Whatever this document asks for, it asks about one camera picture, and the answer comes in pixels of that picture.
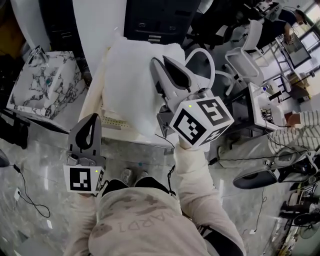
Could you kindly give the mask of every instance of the white plug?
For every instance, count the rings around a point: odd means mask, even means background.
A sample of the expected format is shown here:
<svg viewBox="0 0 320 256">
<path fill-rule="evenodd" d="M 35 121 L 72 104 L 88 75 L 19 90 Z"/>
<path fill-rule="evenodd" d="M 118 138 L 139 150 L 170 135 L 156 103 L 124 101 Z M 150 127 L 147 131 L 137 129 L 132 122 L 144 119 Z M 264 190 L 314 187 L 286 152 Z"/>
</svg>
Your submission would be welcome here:
<svg viewBox="0 0 320 256">
<path fill-rule="evenodd" d="M 14 192 L 14 199 L 16 202 L 18 202 L 19 198 L 20 198 L 20 189 L 17 187 L 15 192 Z"/>
</svg>

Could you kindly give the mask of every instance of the white tube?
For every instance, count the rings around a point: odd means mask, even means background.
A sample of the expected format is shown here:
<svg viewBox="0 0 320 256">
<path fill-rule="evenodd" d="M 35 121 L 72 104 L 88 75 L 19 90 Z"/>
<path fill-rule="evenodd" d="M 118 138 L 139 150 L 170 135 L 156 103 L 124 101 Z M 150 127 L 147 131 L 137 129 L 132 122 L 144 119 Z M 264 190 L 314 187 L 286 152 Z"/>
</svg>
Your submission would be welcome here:
<svg viewBox="0 0 320 256">
<path fill-rule="evenodd" d="M 202 49 L 202 48 L 197 48 L 197 49 L 194 49 L 188 56 L 188 58 L 186 58 L 185 60 L 185 64 L 187 65 L 187 63 L 190 61 L 190 59 L 195 55 L 195 53 L 198 53 L 198 52 L 202 52 L 206 55 L 206 57 L 208 58 L 209 60 L 209 63 L 210 63 L 210 68 L 211 68 L 211 76 L 210 76 L 210 82 L 209 82 L 209 85 L 207 88 L 212 88 L 212 86 L 214 85 L 214 81 L 215 81 L 215 76 L 216 76 L 216 67 L 215 67 L 215 63 L 214 63 L 214 60 L 212 59 L 212 56 L 210 55 L 210 53 L 205 50 L 205 49 Z"/>
</svg>

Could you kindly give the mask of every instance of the sleeve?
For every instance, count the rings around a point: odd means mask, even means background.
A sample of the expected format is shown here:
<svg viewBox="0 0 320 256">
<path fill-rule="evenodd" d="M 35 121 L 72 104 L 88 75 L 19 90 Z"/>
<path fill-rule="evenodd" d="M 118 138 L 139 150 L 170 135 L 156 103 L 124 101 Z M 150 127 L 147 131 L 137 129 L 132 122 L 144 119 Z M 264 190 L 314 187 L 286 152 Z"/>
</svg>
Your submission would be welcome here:
<svg viewBox="0 0 320 256">
<path fill-rule="evenodd" d="M 301 112 L 300 123 L 308 127 L 320 125 L 320 110 Z"/>
<path fill-rule="evenodd" d="M 63 256 L 88 256 L 89 236 L 97 224 L 95 198 L 76 194 L 71 212 L 71 231 Z"/>
<path fill-rule="evenodd" d="M 204 152 L 177 145 L 174 159 L 176 174 L 181 178 L 178 187 L 181 208 L 198 227 L 208 252 L 220 256 L 245 256 L 243 240 L 222 208 Z"/>
</svg>

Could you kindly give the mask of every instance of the person in black shirt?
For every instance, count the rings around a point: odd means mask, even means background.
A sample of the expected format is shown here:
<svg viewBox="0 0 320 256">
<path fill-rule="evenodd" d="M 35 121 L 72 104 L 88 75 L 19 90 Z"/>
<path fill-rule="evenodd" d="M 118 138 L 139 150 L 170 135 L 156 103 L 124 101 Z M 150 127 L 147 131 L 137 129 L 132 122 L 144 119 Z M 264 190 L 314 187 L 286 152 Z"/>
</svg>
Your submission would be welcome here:
<svg viewBox="0 0 320 256">
<path fill-rule="evenodd" d="M 291 11 L 283 9 L 277 20 L 272 22 L 265 19 L 261 37 L 256 47 L 261 49 L 272 43 L 276 37 L 282 34 L 284 35 L 284 40 L 290 43 L 290 29 L 295 23 L 300 25 L 302 23 L 307 24 L 305 14 L 301 10 Z"/>
</svg>

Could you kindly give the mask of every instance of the white chair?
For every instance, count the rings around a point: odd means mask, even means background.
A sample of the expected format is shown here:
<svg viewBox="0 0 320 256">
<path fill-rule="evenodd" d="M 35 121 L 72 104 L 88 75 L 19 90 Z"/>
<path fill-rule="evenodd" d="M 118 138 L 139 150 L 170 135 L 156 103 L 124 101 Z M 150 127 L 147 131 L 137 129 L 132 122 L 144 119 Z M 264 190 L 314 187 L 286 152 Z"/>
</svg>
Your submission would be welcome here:
<svg viewBox="0 0 320 256">
<path fill-rule="evenodd" d="M 259 58 L 263 58 L 267 63 L 266 58 L 257 48 L 257 44 L 260 40 L 260 36 L 262 33 L 263 25 L 261 22 L 257 20 L 251 20 L 249 26 L 248 36 L 242 47 L 237 47 L 233 50 L 230 50 L 226 53 L 225 59 L 229 63 L 225 66 L 228 71 L 234 75 L 234 78 L 238 81 L 245 81 L 247 84 L 249 82 L 254 83 L 255 85 L 261 85 L 264 81 L 264 75 L 256 63 L 256 60 Z M 258 58 L 253 59 L 246 51 L 256 50 L 259 54 Z M 227 96 L 231 93 L 235 83 L 232 83 L 227 92 L 225 93 Z"/>
</svg>

